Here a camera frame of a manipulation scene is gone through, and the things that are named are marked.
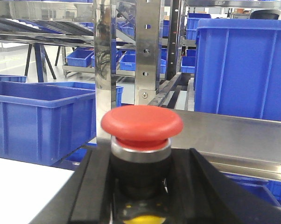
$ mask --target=blue plastic bin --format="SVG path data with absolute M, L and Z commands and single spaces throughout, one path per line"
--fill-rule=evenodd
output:
M 63 86 L 63 87 L 70 87 L 70 88 L 78 88 L 78 89 L 87 89 L 87 90 L 96 90 L 96 85 L 94 83 L 81 83 L 81 82 L 52 82 L 52 83 L 38 83 L 38 84 L 45 84 L 45 85 L 55 85 L 55 86 Z M 122 93 L 124 87 L 117 86 L 117 106 L 122 105 Z
M 188 13 L 188 18 L 187 18 L 187 25 L 186 25 L 186 30 L 190 29 L 196 29 L 198 26 L 198 22 L 201 19 L 210 19 L 211 15 L 210 14 L 202 14 L 202 13 Z
M 167 56 L 168 56 L 168 49 L 167 48 L 162 48 L 161 49 L 161 59 L 167 60 Z
M 120 60 L 120 69 L 126 71 L 135 71 L 136 56 L 125 54 Z
M 127 50 L 125 55 L 135 55 L 135 50 Z
M 187 57 L 195 57 L 196 52 L 197 52 L 197 50 L 188 49 L 188 50 L 186 50 L 186 56 Z
M 0 158 L 52 165 L 93 138 L 95 92 L 0 82 Z
M 281 202 L 281 182 L 269 181 L 267 187 L 271 191 L 271 193 L 275 196 L 275 198 Z
M 187 40 L 195 40 L 197 38 L 197 30 L 196 29 L 186 29 L 185 38 Z
M 199 22 L 195 111 L 281 121 L 281 20 Z
M 206 14 L 206 13 L 188 13 L 188 18 L 205 18 L 205 19 L 211 19 L 211 15 L 210 14 Z
M 95 143 L 87 143 L 88 146 L 96 146 Z M 71 153 L 65 160 L 73 161 L 73 162 L 81 162 L 81 160 L 84 158 L 86 152 L 88 149 L 85 148 L 79 148 L 78 150 Z
M 243 182 L 237 182 L 237 184 L 263 201 L 266 201 L 273 206 L 281 207 L 281 204 L 275 199 L 266 186 Z
M 134 36 L 134 27 L 131 23 L 127 23 L 123 26 L 120 27 L 122 32 L 129 35 L 129 36 Z
M 195 73 L 195 62 L 196 57 L 182 57 L 180 71 L 186 73 Z
M 122 59 L 120 60 L 120 70 L 126 70 L 126 71 L 135 71 L 135 62 L 136 62 L 136 56 L 135 55 L 124 55 Z M 166 60 L 161 59 L 160 62 L 160 73 L 164 74 L 166 71 Z
M 122 51 L 117 50 L 116 61 L 118 61 L 121 56 L 122 56 Z M 93 68 L 95 68 L 95 54 L 93 54 L 93 55 L 91 56 L 91 66 L 92 66 Z
M 77 49 L 66 56 L 67 64 L 69 66 L 88 67 L 91 64 L 91 56 L 93 54 L 93 50 Z
M 233 180 L 234 182 L 240 182 L 240 183 L 250 183 L 250 184 L 256 184 L 256 185 L 264 185 L 266 186 L 269 181 L 260 179 L 260 178 L 254 178 L 254 177 L 248 177 L 248 176 L 242 176 L 242 175 L 236 175 L 236 174 L 225 174 L 226 177 Z
M 169 36 L 169 21 L 168 20 L 163 21 L 163 36 L 164 37 Z
M 0 75 L 0 81 L 25 83 L 26 80 L 27 80 L 26 76 Z

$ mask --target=metal upright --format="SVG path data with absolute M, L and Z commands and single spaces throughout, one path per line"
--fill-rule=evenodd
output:
M 116 107 L 116 0 L 95 0 L 95 82 L 97 139 L 110 139 L 100 126 Z
M 159 90 L 164 0 L 136 3 L 134 103 L 148 104 Z
M 181 37 L 185 35 L 185 11 L 186 0 L 171 0 L 167 80 L 171 80 L 179 72 L 183 41 Z

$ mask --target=red button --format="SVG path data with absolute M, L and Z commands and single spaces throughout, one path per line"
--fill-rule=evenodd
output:
M 179 134 L 183 122 L 171 110 L 148 105 L 115 108 L 102 118 L 102 128 L 115 136 L 124 147 L 136 150 L 157 150 L 169 137 Z

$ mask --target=screw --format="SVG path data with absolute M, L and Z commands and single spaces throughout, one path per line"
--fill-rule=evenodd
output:
M 147 94 L 146 92 L 144 92 L 144 93 L 142 94 L 142 97 L 143 97 L 144 99 L 147 99 L 147 98 L 148 98 L 148 94 Z

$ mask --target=stainless steel rack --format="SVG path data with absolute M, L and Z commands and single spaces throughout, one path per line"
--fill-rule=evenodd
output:
M 136 71 L 121 71 L 135 77 L 135 102 L 160 105 L 169 91 L 187 83 L 188 75 L 178 72 L 182 45 L 194 46 L 184 40 L 186 7 L 244 7 L 281 9 L 281 2 L 230 0 L 167 0 L 171 5 L 170 35 L 162 39 L 162 0 L 132 1 L 136 7 Z M 115 107 L 115 0 L 94 0 L 94 3 L 37 2 L 0 0 L 0 20 L 4 18 L 34 21 L 58 29 L 59 34 L 31 30 L 17 25 L 0 26 L 0 41 L 37 44 L 38 74 L 45 76 L 42 44 L 59 46 L 94 46 L 96 68 L 79 68 L 80 72 L 95 72 L 97 97 L 98 144 L 110 136 L 100 128 L 102 116 Z M 94 22 L 95 35 L 82 29 L 77 22 Z M 160 47 L 168 46 L 168 81 L 159 86 Z M 229 116 L 177 111 L 185 123 L 184 131 L 173 138 L 173 147 L 196 147 L 220 170 L 281 180 L 281 122 L 236 118 Z

